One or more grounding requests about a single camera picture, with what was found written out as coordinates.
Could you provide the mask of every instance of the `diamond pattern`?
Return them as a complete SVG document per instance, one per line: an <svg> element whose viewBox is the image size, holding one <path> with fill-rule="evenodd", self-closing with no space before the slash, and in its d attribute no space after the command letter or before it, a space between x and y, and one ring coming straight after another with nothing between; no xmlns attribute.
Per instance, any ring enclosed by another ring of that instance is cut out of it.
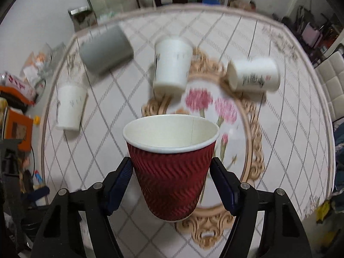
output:
<svg viewBox="0 0 344 258"><path fill-rule="evenodd" d="M42 162L51 190L49 202L62 187L75 191L102 181L108 172L116 169L123 156L128 155L122 130L128 122L142 116L142 105L153 95L154 43L164 35L189 39L225 66L232 58L271 56L276 60L281 72L280 89L267 93L263 103L260 97L257 100L266 168L255 186L269 191L279 186L285 189L301 218L309 214L311 200L319 198L322 202L325 199L332 185L328 173L333 170L333 160L329 160L332 138L328 138L331 133L326 131L329 120L324 116L301 54L297 52L296 61L289 59L269 35L280 34L290 42L288 33L269 20L247 17L246 12L239 16L205 9L157 10L120 21L134 49L134 61L101 76L85 72L79 45L113 24L94 28L76 39L62 65L58 82L68 78L82 82L89 87L88 99L81 132L62 132L55 127L56 87L52 90ZM263 214L259 213L257 218L249 257L253 257L259 245ZM121 207L110 217L110 222L125 258L218 257L229 235L229 230L225 230L214 247L201 249L190 234L181 235L173 225L152 215L135 174Z"/></svg>

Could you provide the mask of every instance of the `blue gripper pad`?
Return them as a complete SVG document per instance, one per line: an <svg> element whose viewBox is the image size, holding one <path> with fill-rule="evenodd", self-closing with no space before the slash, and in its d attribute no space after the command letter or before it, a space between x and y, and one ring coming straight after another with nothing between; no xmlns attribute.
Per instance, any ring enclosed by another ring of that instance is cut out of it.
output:
<svg viewBox="0 0 344 258"><path fill-rule="evenodd" d="M112 187L109 187L104 191L104 196L106 198L105 211L108 216L119 208L132 173L133 166L131 159L129 157L125 157L116 171L109 173L103 181L104 184L106 180L109 179L109 182L112 183Z"/></svg>
<svg viewBox="0 0 344 258"><path fill-rule="evenodd" d="M231 215L236 216L240 210L239 179L226 170L218 157L212 159L209 170L223 206Z"/></svg>

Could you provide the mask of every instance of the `white paper cup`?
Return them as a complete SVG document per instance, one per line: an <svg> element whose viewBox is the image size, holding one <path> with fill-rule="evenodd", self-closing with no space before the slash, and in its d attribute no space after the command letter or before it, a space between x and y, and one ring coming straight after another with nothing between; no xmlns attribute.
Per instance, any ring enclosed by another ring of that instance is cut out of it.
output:
<svg viewBox="0 0 344 258"><path fill-rule="evenodd" d="M147 152L172 154L190 152L215 142L218 126L203 118L186 114L142 117L123 129L124 139Z"/></svg>
<svg viewBox="0 0 344 258"><path fill-rule="evenodd" d="M155 92L181 95L186 90L191 66L193 45L179 36L163 36L155 43L154 82Z"/></svg>
<svg viewBox="0 0 344 258"><path fill-rule="evenodd" d="M281 76L272 58L231 60L227 67L229 85L233 91L276 91Z"/></svg>
<svg viewBox="0 0 344 258"><path fill-rule="evenodd" d="M87 88L69 81L58 86L57 125L60 130L80 130L80 120L84 110Z"/></svg>

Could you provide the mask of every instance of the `pink flower print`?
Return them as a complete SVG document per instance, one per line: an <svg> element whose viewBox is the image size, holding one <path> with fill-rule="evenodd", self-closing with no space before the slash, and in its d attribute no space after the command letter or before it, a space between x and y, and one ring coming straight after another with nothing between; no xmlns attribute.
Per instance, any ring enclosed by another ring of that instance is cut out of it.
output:
<svg viewBox="0 0 344 258"><path fill-rule="evenodd" d="M201 117L205 117L204 110L207 110L213 103L213 97L207 89L190 89L185 103L191 111L199 111Z"/></svg>
<svg viewBox="0 0 344 258"><path fill-rule="evenodd" d="M221 150L220 150L220 160L223 162L225 158L225 151L228 144L228 134L224 133L221 139Z"/></svg>
<svg viewBox="0 0 344 258"><path fill-rule="evenodd" d="M215 110L218 114L217 125L221 127L223 121L233 124L237 118L237 110L232 100L217 98Z"/></svg>
<svg viewBox="0 0 344 258"><path fill-rule="evenodd" d="M222 144L228 144L228 134L223 134L221 139Z"/></svg>

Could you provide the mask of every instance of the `ripple paper cup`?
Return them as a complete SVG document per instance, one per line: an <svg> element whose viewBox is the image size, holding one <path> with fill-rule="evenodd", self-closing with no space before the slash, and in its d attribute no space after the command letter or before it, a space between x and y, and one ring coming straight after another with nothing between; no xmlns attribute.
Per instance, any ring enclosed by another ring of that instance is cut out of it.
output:
<svg viewBox="0 0 344 258"><path fill-rule="evenodd" d="M156 217L179 221L194 211L218 136L216 124L184 114L143 117L124 127L144 199Z"/></svg>

